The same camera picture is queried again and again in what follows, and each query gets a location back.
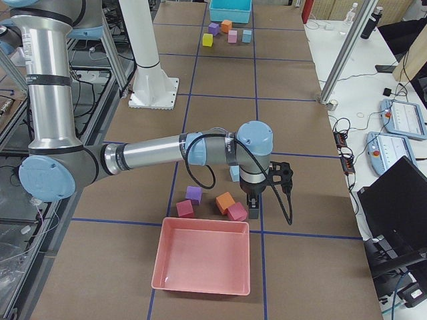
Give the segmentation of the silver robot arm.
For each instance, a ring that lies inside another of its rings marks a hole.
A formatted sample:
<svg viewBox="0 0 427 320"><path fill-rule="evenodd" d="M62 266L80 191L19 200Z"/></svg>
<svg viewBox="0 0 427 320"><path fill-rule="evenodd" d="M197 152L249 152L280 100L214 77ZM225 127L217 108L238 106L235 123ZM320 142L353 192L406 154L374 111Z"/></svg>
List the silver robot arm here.
<svg viewBox="0 0 427 320"><path fill-rule="evenodd" d="M271 183L272 129L261 121L235 133L216 127L130 144L86 147L75 132L67 37L105 34L100 1L9 1L19 28L31 102L34 138L19 168L24 189L55 202L110 175L138 167L184 161L187 167L238 166L249 216L258 217L260 195Z"/></svg>

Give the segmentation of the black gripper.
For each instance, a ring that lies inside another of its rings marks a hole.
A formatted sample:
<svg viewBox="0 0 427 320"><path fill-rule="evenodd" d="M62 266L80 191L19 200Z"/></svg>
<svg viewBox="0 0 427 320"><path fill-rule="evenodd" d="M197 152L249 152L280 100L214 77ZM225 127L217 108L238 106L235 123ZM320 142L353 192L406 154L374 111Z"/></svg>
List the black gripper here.
<svg viewBox="0 0 427 320"><path fill-rule="evenodd" d="M265 191L267 186L268 182L266 180L260 183L249 183L244 180L240 181L240 187L246 193L248 198L248 219L259 219L259 196Z"/></svg>

